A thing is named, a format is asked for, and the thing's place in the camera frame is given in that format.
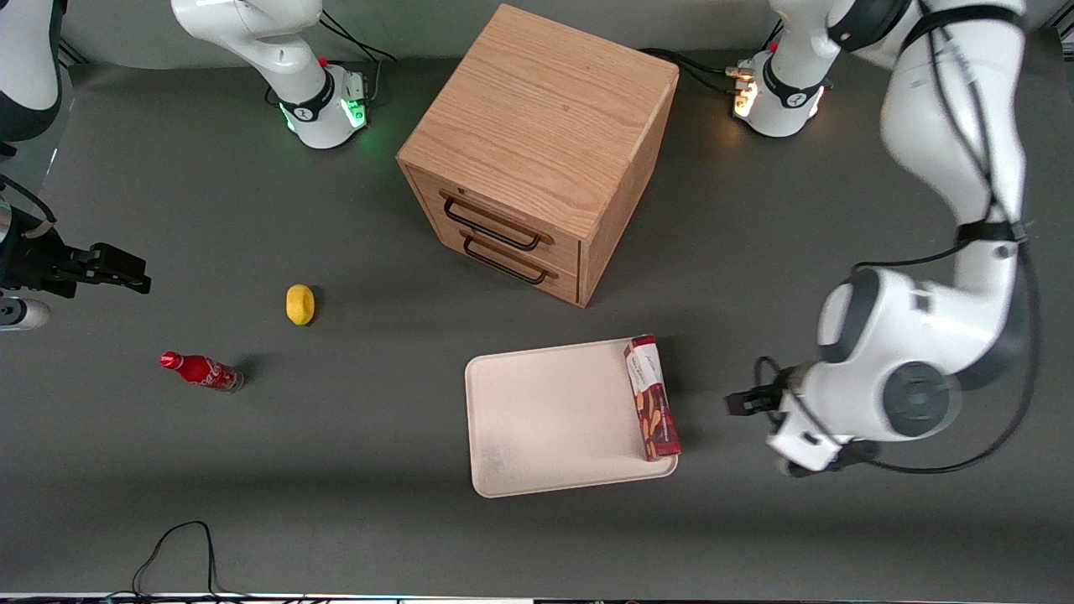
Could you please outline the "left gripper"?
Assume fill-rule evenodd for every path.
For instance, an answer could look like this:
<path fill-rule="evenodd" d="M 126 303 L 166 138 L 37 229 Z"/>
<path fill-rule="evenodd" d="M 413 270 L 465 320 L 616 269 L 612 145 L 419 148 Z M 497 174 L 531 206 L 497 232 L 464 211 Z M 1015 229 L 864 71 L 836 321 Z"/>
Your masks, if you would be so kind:
<path fill-rule="evenodd" d="M 732 416 L 764 414 L 777 418 L 777 427 L 767 436 L 767 445 L 782 456 L 787 466 L 806 471 L 827 471 L 845 446 L 821 422 L 821 413 L 806 405 L 806 376 L 811 366 L 792 366 L 781 382 L 764 383 L 741 393 L 725 397 Z"/>

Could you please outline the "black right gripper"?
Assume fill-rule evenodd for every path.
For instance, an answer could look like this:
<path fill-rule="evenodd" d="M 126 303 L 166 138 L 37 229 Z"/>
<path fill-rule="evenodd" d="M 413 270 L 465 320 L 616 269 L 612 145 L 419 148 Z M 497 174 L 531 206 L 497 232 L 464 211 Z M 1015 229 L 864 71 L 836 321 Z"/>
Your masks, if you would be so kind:
<path fill-rule="evenodd" d="M 3 238 L 1 253 L 1 287 L 8 290 L 30 289 L 73 299 L 77 282 L 73 257 L 79 249 L 66 245 L 55 231 L 42 238 L 24 238 L 23 231 L 39 221 L 11 221 Z M 146 261 L 106 243 L 96 243 L 79 253 L 84 282 L 93 285 L 115 285 L 137 294 L 149 294 L 151 278 L 146 274 Z"/>

